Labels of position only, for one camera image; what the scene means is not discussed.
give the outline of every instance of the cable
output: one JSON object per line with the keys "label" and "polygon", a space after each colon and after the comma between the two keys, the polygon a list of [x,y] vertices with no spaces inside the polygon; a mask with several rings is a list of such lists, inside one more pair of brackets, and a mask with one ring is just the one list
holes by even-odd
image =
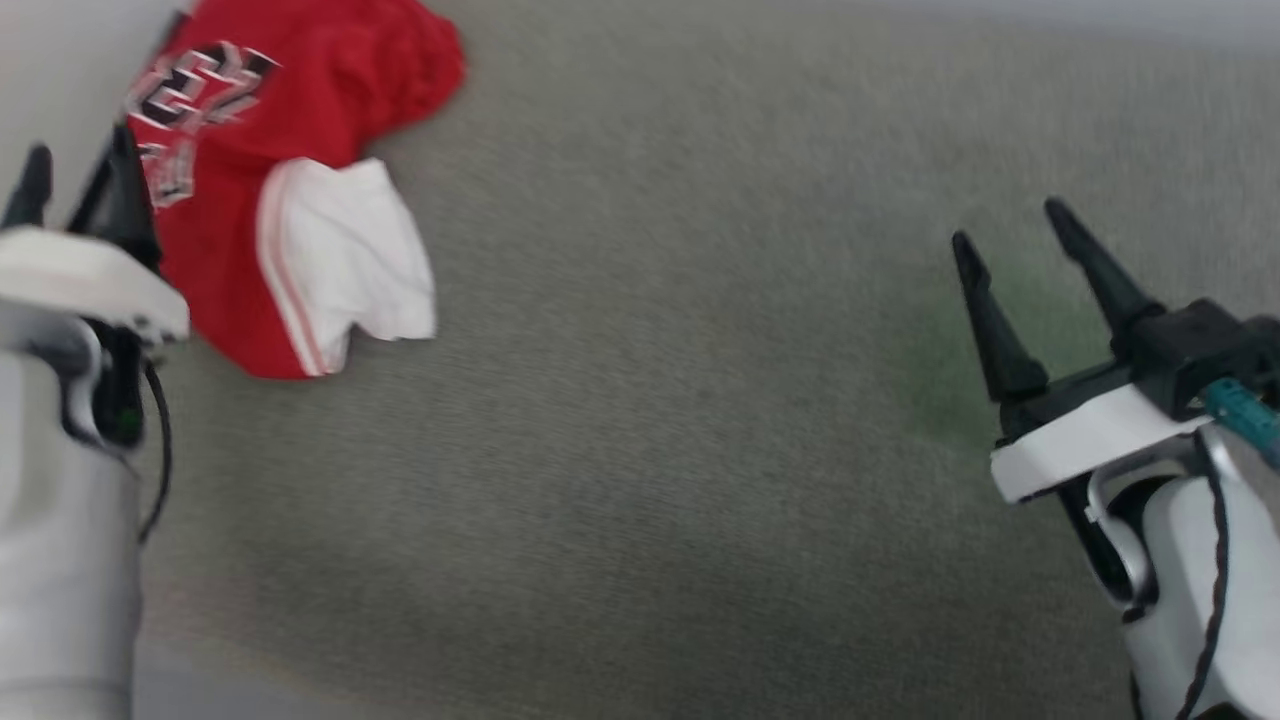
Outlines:
{"label": "cable", "polygon": [[1183,707],[1178,711],[1175,720],[1189,720],[1199,696],[1204,692],[1208,682],[1210,666],[1213,664],[1213,653],[1217,651],[1217,635],[1222,630],[1222,612],[1226,609],[1226,551],[1229,539],[1226,537],[1226,497],[1222,495],[1222,480],[1217,471],[1204,474],[1208,480],[1208,489],[1213,495],[1213,528],[1217,530],[1217,548],[1213,552],[1213,561],[1217,565],[1217,577],[1213,579],[1213,610],[1210,612],[1208,624],[1204,626],[1204,647],[1199,657],[1196,659],[1196,671],[1192,683],[1187,687],[1187,696],[1183,698]]}
{"label": "cable", "polygon": [[142,523],[142,529],[138,530],[138,544],[146,544],[147,538],[151,537],[151,532],[156,529],[156,524],[160,523],[160,515],[164,514],[165,502],[169,500],[169,486],[173,479],[173,425],[169,420],[169,404],[164,398],[164,388],[160,387],[160,375],[156,374],[156,366],[150,359],[142,360],[142,374],[147,378],[147,386],[151,388],[151,396],[156,401],[156,413],[160,415],[160,488],[156,491],[156,497],[151,503],[151,511],[147,514],[147,519]]}

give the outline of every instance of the red jersey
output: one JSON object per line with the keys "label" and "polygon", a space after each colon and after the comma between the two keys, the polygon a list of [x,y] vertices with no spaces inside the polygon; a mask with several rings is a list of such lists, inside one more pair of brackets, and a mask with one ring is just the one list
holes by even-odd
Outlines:
{"label": "red jersey", "polygon": [[129,92],[161,272],[244,370],[305,378],[259,264],[262,184],[332,168],[439,108],[462,81],[453,23],[417,0],[204,0]]}

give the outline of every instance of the fabric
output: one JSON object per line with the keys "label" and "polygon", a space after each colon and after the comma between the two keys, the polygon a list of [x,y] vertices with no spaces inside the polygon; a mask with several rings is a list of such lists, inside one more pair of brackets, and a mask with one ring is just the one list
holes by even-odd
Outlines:
{"label": "fabric", "polygon": [[435,286],[413,217],[380,160],[271,170],[259,206],[259,266],[307,375],[337,373],[347,331],[435,336]]}
{"label": "fabric", "polygon": [[462,74],[453,24],[415,0],[201,3],[127,102],[161,272],[196,329],[255,375],[315,374],[260,266],[262,186],[284,160],[349,165]]}

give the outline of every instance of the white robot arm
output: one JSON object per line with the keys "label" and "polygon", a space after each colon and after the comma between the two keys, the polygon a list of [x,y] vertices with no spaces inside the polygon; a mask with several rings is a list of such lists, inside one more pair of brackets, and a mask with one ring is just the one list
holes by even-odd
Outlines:
{"label": "white robot arm", "polygon": [[131,717],[142,605],[128,457],[141,382],[155,378],[147,355],[184,338],[188,314],[154,272],[151,210],[123,129],[113,154],[114,206],[97,238],[40,227],[44,149],[0,229],[3,720]]}
{"label": "white robot arm", "polygon": [[991,400],[1007,502],[1056,495],[1133,665],[1148,720],[1280,717],[1280,537],[1222,441],[1280,466],[1280,324],[1207,300],[1147,297],[1065,204],[1046,202],[1112,329],[1114,360],[1050,382],[991,293],[964,233],[952,238]]}

